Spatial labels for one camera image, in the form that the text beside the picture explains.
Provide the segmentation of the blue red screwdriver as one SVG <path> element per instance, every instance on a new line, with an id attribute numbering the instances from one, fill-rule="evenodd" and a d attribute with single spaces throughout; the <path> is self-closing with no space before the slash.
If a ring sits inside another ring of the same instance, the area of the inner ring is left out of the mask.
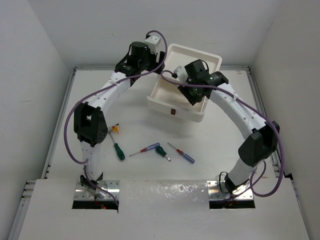
<path id="1" fill-rule="evenodd" d="M 159 142 L 156 142 L 156 143 L 151 144 L 151 145 L 149 145 L 149 146 L 147 146 L 147 147 L 144 147 L 143 149 L 141 149 L 141 150 L 139 150 L 139 151 L 137 151 L 137 152 L 135 152 L 135 153 L 130 154 L 129 157 L 133 157 L 133 156 L 135 156 L 135 155 L 137 155 L 137 154 L 147 152 L 147 151 L 152 150 L 152 149 L 155 149 L 155 148 L 157 148 L 157 147 L 159 147 L 159 146 L 160 146 L 160 143 L 159 143 Z"/>
<path id="2" fill-rule="evenodd" d="M 187 160 L 189 163 L 194 164 L 195 160 L 189 156 L 188 154 L 186 154 L 185 152 L 183 152 L 182 150 L 180 150 L 179 148 L 176 148 L 175 146 L 173 146 L 171 143 L 167 142 L 167 144 L 172 147 L 180 156 L 182 156 L 185 160 Z"/>

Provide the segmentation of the short green stubby screwdriver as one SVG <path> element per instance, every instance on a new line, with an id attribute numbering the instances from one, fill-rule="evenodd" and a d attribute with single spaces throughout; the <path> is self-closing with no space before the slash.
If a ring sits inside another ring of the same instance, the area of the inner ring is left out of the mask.
<path id="1" fill-rule="evenodd" d="M 163 158 L 167 159 L 169 162 L 171 161 L 171 159 L 167 156 L 167 153 L 165 152 L 165 150 L 159 145 L 155 148 L 155 151 L 162 156 Z"/>

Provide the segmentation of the long green handled screwdriver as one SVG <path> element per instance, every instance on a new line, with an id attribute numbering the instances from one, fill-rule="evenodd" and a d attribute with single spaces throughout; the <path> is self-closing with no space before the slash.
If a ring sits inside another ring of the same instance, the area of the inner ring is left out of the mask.
<path id="1" fill-rule="evenodd" d="M 122 151 L 122 149 L 120 148 L 120 146 L 118 145 L 118 143 L 115 141 L 114 137 L 112 136 L 111 133 L 109 133 L 110 135 L 110 138 L 112 140 L 112 143 L 113 143 L 113 147 L 115 149 L 115 152 L 117 154 L 117 157 L 119 158 L 120 161 L 123 161 L 126 157 L 125 157 L 125 154 L 124 152 Z"/>

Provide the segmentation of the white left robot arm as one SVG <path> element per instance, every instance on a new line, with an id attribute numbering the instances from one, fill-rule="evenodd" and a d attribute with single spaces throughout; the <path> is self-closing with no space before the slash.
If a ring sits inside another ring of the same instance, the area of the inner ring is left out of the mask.
<path id="1" fill-rule="evenodd" d="M 143 42 L 132 42 L 102 89 L 80 100 L 69 114 L 73 117 L 73 130 L 82 151 L 79 164 L 83 165 L 83 174 L 80 182 L 93 190 L 98 189 L 103 178 L 101 144 L 109 132 L 107 111 L 141 76 L 159 74 L 164 69 L 166 53 L 158 51 L 159 41 L 159 37 L 149 35 Z"/>

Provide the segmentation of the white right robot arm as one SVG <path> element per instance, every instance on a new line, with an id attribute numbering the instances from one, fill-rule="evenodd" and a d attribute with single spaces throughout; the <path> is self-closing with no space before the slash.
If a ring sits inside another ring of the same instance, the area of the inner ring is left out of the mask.
<path id="1" fill-rule="evenodd" d="M 238 149 L 239 159 L 224 178 L 225 192 L 232 194 L 249 180 L 255 167 L 277 148 L 278 140 L 273 126 L 256 112 L 240 103 L 229 80 L 219 71 L 210 73 L 202 60 L 195 60 L 174 70 L 181 85 L 178 90 L 191 105 L 208 98 L 218 105 L 239 129 L 244 142 Z"/>

